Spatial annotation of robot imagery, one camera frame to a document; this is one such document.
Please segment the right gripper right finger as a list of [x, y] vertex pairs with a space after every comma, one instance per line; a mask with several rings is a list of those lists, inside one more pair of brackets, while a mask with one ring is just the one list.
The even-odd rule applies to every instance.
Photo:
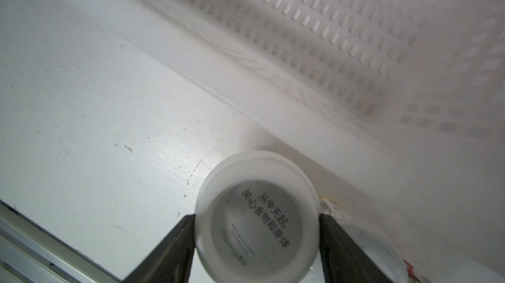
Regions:
[[326, 283], [392, 283], [330, 215], [319, 215], [319, 250]]

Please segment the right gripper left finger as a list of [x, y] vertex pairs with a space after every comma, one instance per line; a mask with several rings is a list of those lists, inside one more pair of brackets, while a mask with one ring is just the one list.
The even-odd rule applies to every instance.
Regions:
[[195, 253], [195, 215], [184, 216], [123, 280], [132, 283], [188, 283]]

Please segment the yogurt cup back row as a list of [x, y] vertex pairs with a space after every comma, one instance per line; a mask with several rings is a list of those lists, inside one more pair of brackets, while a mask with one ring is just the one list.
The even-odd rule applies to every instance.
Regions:
[[216, 282], [300, 282], [318, 255], [320, 204], [305, 173], [271, 151], [222, 160], [195, 204], [195, 244]]
[[364, 253], [393, 282], [408, 282], [405, 262], [393, 242], [376, 225], [353, 217], [340, 205], [327, 198], [320, 198], [322, 213], [333, 217], [343, 230], [357, 243]]

